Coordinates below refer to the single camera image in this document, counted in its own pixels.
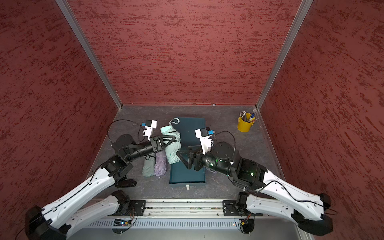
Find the sage green umbrella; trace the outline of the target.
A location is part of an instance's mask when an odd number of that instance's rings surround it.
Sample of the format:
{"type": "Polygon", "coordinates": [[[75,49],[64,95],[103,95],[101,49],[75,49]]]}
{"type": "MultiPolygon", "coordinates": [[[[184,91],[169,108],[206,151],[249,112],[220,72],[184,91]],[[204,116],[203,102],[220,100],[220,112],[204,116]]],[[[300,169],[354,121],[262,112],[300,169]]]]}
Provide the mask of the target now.
{"type": "Polygon", "coordinates": [[[144,165],[142,169],[142,175],[144,177],[152,177],[155,175],[155,164],[156,164],[156,157],[154,156],[147,156],[144,159],[144,165]]]}
{"type": "Polygon", "coordinates": [[[168,126],[161,128],[161,133],[164,136],[171,136],[170,139],[164,140],[164,143],[168,144],[169,141],[175,139],[166,148],[166,156],[170,165],[178,163],[180,158],[177,156],[177,151],[181,148],[181,134],[174,128],[174,126],[180,123],[179,118],[173,118],[168,126]]]}

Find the lilac umbrella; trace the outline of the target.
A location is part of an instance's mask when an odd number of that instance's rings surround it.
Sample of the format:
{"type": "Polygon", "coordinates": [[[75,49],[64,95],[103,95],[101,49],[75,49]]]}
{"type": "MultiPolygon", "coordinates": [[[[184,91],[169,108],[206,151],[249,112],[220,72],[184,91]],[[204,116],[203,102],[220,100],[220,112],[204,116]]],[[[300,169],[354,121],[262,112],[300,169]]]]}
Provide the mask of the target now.
{"type": "Polygon", "coordinates": [[[156,153],[156,163],[155,163],[155,176],[161,177],[164,176],[167,171],[167,155],[165,151],[156,153]]]}

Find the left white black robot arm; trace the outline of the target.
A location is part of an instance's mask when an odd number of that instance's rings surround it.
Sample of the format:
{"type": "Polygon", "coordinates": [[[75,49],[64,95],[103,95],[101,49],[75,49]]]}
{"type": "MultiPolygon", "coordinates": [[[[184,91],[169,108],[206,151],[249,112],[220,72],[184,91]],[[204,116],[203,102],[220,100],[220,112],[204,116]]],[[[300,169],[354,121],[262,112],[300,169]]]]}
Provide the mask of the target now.
{"type": "Polygon", "coordinates": [[[83,206],[103,190],[127,179],[136,159],[164,150],[176,142],[175,136],[155,136],[136,143],[124,134],[112,143],[115,154],[102,163],[91,177],[58,200],[26,213],[25,233],[30,240],[66,240],[86,225],[112,214],[136,215],[131,199],[121,190],[87,208],[83,206]]]}

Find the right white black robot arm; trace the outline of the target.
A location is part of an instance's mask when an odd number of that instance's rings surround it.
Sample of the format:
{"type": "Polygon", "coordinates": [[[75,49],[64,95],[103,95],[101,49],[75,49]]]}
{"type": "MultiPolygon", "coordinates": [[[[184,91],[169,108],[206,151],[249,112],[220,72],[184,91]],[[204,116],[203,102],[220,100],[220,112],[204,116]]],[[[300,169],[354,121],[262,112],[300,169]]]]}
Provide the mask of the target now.
{"type": "Polygon", "coordinates": [[[242,158],[229,143],[216,143],[208,151],[191,146],[178,150],[177,156],[188,169],[221,173],[242,189],[236,203],[239,212],[283,218],[315,236],[334,230],[332,218],[326,215],[331,207],[329,195],[311,194],[287,183],[266,167],[242,158]]]}

